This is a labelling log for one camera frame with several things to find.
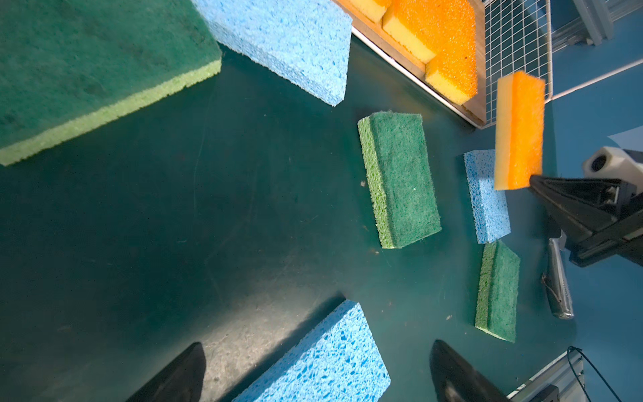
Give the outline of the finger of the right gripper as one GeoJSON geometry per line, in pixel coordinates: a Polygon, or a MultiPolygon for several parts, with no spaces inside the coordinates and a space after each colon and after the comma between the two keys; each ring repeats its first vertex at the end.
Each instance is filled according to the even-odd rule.
{"type": "Polygon", "coordinates": [[[611,256],[642,264],[642,194],[634,184],[533,175],[529,189],[566,234],[570,261],[576,266],[611,256]]]}

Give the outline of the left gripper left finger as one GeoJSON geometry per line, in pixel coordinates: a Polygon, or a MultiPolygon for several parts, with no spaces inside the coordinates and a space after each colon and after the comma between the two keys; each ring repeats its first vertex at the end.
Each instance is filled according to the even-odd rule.
{"type": "Polygon", "coordinates": [[[137,390],[132,401],[199,402],[207,361],[202,343],[192,343],[177,358],[137,390]]]}

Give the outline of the green sponge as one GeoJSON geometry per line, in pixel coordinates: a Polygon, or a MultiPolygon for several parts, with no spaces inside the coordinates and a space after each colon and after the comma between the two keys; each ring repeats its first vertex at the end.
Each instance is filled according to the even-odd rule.
{"type": "Polygon", "coordinates": [[[475,327],[509,343],[517,338],[517,297],[521,260],[502,241],[484,247],[475,327]]]}
{"type": "Polygon", "coordinates": [[[375,112],[358,121],[378,237],[401,249],[442,230],[420,114],[375,112]]]}
{"type": "Polygon", "coordinates": [[[4,1],[1,163],[125,117],[221,65],[190,1],[4,1]]]}

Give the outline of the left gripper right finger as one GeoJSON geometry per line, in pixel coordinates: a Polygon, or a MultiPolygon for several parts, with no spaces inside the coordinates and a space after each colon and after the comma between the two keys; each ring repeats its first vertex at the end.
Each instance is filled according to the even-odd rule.
{"type": "Polygon", "coordinates": [[[438,401],[509,401],[441,339],[434,341],[430,351],[430,372],[438,401]]]}

